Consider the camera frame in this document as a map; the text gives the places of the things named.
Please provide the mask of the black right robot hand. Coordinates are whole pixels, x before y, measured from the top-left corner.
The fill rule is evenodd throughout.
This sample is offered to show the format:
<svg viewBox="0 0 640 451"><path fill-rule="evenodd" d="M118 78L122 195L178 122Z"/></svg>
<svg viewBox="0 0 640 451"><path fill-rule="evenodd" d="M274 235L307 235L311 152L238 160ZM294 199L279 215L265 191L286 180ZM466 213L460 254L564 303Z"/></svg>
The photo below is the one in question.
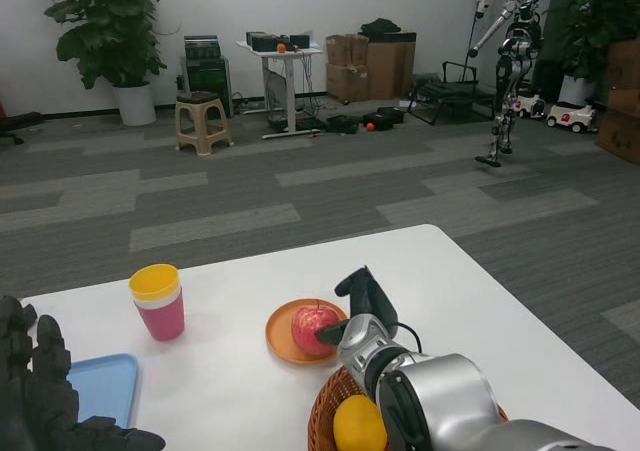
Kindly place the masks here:
<svg viewBox="0 0 640 451"><path fill-rule="evenodd" d="M338 297L349 297L350 314L348 318L316 331L315 337L320 343L338 346L349 320L360 314L375 316L390 338L396 336L399 323L396 309L367 266L344 278L334 292Z"/></svg>

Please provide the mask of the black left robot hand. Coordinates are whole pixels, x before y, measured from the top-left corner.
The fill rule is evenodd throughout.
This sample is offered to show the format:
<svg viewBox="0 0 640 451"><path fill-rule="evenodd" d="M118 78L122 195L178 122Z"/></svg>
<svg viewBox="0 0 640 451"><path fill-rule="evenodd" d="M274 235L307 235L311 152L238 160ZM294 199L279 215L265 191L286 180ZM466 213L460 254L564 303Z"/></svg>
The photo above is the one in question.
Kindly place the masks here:
<svg viewBox="0 0 640 451"><path fill-rule="evenodd" d="M13 296L1 299L3 450L162 450L152 432L113 418L81 422L79 394L67 380L71 355L57 321Z"/></svg>

